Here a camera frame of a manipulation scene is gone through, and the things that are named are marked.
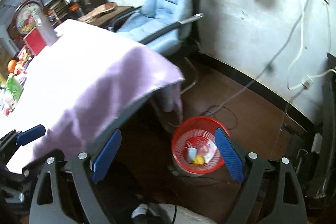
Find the green white wrapper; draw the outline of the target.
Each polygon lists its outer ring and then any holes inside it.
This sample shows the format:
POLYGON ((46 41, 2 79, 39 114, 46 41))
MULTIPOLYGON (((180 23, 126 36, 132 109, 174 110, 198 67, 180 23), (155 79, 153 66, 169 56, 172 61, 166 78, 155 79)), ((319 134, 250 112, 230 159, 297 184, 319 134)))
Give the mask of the green white wrapper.
POLYGON ((14 77, 7 79, 4 94, 5 101, 7 103, 18 102, 19 98, 21 97, 22 91, 23 89, 21 85, 14 77))

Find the blue face mask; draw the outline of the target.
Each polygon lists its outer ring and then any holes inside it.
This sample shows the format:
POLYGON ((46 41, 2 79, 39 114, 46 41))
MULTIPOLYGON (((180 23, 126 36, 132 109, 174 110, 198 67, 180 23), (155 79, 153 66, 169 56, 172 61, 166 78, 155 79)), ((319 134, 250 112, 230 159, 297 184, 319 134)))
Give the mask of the blue face mask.
POLYGON ((197 157, 198 151, 194 147, 189 147, 186 153, 186 160, 189 163, 193 163, 194 159, 197 157))

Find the clear plastic wrapper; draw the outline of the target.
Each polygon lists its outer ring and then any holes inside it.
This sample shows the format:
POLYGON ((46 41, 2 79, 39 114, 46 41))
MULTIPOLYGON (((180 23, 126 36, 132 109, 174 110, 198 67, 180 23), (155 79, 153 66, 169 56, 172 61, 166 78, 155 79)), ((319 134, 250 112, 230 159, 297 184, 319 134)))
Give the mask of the clear plastic wrapper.
POLYGON ((207 143, 208 139, 204 138, 202 136, 194 136, 194 137, 190 137, 189 139, 187 139, 186 143, 185 143, 185 147, 189 148, 189 147, 194 147, 197 149, 197 151, 199 151, 200 153, 204 152, 204 146, 207 143))

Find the purple printed tablecloth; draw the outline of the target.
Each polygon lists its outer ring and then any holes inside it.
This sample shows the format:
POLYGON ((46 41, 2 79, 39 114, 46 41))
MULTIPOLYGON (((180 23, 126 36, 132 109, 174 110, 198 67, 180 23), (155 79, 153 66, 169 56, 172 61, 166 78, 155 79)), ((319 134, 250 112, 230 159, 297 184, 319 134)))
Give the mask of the purple printed tablecloth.
POLYGON ((27 68, 23 93, 1 134, 43 125, 46 133, 18 149, 8 169, 22 168, 53 149, 70 159, 141 99, 158 93, 166 112, 182 118, 180 69, 159 53, 103 28, 66 20, 58 40, 27 68))

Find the orange fruit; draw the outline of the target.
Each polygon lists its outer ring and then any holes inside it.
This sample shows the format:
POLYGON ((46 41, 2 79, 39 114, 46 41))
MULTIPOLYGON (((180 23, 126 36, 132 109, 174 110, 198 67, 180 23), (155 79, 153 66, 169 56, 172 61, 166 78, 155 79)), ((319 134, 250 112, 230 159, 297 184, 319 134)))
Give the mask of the orange fruit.
POLYGON ((15 71, 15 67, 17 65, 17 61, 12 59, 9 61, 8 65, 7 65, 7 70, 9 71, 9 73, 13 73, 15 71))

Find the red snack bag rear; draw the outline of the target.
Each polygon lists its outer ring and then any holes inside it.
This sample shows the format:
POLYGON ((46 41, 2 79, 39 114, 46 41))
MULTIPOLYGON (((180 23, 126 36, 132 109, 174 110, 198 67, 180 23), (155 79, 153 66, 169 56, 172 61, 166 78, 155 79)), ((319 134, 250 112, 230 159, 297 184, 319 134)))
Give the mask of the red snack bag rear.
POLYGON ((17 58, 19 61, 26 62, 31 56, 30 50, 27 46, 23 46, 19 51, 17 58))

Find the stainless steel bottle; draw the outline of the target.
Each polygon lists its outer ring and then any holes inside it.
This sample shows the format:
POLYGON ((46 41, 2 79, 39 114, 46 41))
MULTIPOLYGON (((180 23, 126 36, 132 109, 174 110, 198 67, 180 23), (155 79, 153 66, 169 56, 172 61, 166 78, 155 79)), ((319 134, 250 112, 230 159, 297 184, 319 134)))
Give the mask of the stainless steel bottle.
POLYGON ((52 46, 58 40, 58 36, 52 28, 48 17, 41 10, 35 18, 37 29, 48 46, 52 46))

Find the red white tissue box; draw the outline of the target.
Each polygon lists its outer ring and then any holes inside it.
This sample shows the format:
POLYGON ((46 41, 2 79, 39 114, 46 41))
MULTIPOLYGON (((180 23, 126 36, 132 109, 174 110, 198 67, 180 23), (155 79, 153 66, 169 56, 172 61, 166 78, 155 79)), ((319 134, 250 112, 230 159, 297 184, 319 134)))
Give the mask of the red white tissue box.
POLYGON ((46 41, 36 27, 23 38, 23 41, 33 56, 37 56, 47 46, 46 41))

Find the red plastic waste basket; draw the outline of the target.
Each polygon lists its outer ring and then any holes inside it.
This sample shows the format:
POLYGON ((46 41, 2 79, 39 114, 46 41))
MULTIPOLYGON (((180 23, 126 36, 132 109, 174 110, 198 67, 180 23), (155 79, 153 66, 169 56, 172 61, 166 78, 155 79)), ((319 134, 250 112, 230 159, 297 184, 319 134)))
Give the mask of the red plastic waste basket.
POLYGON ((215 131, 224 124, 214 118, 198 116, 184 121, 173 133, 171 152, 174 165, 182 174, 200 177, 212 173, 224 165, 215 143, 215 131))

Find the round embroidered fruit screen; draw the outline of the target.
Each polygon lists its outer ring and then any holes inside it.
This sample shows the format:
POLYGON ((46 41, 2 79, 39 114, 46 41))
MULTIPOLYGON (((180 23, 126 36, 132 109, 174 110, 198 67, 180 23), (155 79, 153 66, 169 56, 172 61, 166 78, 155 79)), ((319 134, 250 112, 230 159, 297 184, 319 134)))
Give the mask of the round embroidered fruit screen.
POLYGON ((43 10, 43 7, 42 0, 26 0, 17 7, 7 28, 15 43, 19 43, 35 27, 34 15, 43 10))

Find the wooden side table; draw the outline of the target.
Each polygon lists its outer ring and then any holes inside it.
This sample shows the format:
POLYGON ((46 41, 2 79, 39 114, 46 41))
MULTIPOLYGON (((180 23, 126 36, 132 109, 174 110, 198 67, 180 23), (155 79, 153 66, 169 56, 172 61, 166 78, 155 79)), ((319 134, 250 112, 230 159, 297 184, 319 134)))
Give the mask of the wooden side table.
POLYGON ((88 14, 80 17, 78 21, 93 26, 105 27, 115 17, 122 16, 133 10, 135 10, 133 6, 119 6, 116 2, 108 2, 94 8, 88 14))

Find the blue cushioned office chair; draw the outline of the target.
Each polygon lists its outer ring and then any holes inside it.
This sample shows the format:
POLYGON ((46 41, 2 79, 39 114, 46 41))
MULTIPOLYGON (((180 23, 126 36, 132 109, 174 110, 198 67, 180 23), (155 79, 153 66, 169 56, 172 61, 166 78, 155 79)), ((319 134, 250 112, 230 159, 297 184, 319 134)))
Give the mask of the blue cushioned office chair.
POLYGON ((145 0, 115 16, 108 30, 170 57, 198 49, 201 0, 145 0))

